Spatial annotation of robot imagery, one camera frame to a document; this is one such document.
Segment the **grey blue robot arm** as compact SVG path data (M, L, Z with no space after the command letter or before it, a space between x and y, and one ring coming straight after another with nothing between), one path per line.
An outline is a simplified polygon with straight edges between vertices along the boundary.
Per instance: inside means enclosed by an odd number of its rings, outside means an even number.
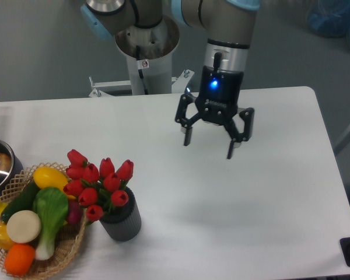
M251 137L254 109L237 104L253 36L258 1L85 1L81 14L95 35L114 37L127 59L134 95L169 93L172 53L179 44L179 23L208 33L198 96L186 89L175 121L189 145L198 120L223 126L233 151Z

